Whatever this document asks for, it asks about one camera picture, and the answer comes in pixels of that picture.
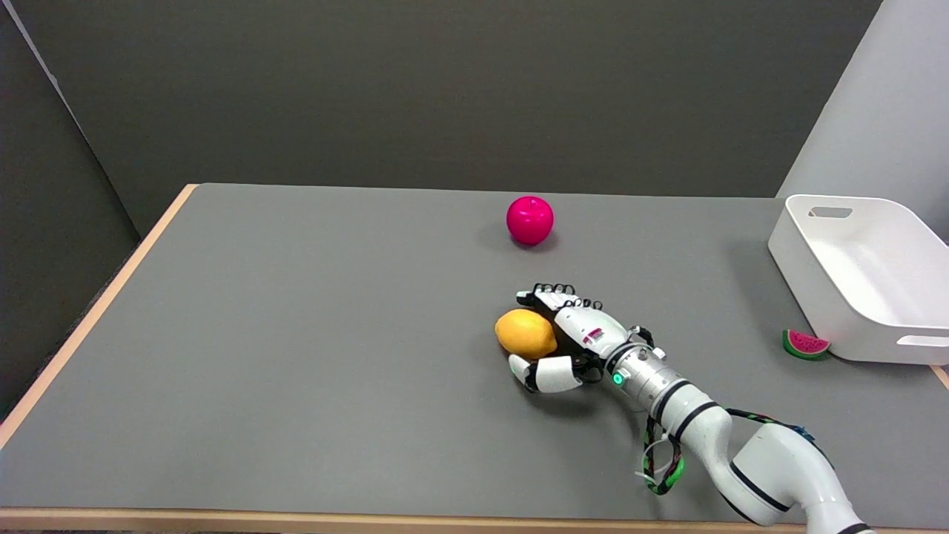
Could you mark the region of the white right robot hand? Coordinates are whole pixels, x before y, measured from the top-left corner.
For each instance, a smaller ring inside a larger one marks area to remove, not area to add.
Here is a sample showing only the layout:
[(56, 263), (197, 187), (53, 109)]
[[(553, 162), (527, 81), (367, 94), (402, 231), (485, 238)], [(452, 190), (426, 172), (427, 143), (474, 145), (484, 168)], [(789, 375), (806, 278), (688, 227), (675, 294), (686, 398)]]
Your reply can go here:
[(559, 393), (595, 384), (630, 349), (645, 349), (648, 354), (655, 349), (650, 331), (624, 327), (603, 311), (600, 301), (576, 295), (572, 285), (537, 283), (531, 290), (519, 291), (516, 301), (538, 312), (557, 344), (552, 356), (536, 360), (526, 358), (525, 349), (509, 351), (509, 368), (526, 391)]

